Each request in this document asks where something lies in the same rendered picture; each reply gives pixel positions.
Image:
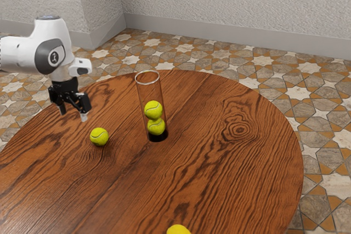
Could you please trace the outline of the clear plastic ball tube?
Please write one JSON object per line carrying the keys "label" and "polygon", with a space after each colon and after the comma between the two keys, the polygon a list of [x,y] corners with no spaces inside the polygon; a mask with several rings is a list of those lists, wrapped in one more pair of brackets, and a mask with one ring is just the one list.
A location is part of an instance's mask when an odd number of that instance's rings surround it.
{"label": "clear plastic ball tube", "polygon": [[146,135],[152,142],[164,141],[168,130],[160,74],[155,70],[141,71],[135,81]]}

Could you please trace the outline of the yellow tennis ball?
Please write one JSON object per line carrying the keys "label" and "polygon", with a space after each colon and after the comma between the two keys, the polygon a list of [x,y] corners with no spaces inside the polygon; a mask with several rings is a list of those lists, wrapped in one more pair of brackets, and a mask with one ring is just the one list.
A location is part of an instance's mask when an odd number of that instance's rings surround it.
{"label": "yellow tennis ball", "polygon": [[158,119],[162,116],[162,113],[163,107],[156,100],[151,100],[144,106],[144,114],[148,119]]}
{"label": "yellow tennis ball", "polygon": [[166,125],[162,118],[150,119],[148,120],[147,129],[152,135],[161,135],[165,131]]}
{"label": "yellow tennis ball", "polygon": [[174,224],[167,229],[166,234],[191,234],[191,232],[181,224]]}
{"label": "yellow tennis ball", "polygon": [[94,128],[90,133],[90,141],[96,146],[104,146],[108,139],[108,132],[104,128]]}

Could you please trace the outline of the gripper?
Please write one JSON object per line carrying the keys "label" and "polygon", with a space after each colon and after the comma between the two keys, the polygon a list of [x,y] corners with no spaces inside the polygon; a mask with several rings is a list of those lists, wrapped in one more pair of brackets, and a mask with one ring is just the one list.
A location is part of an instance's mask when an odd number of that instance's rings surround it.
{"label": "gripper", "polygon": [[78,92],[77,77],[72,77],[67,81],[52,81],[48,91],[50,101],[56,104],[62,116],[66,114],[64,102],[67,102],[79,111],[82,122],[88,119],[87,114],[92,106],[88,94]]}

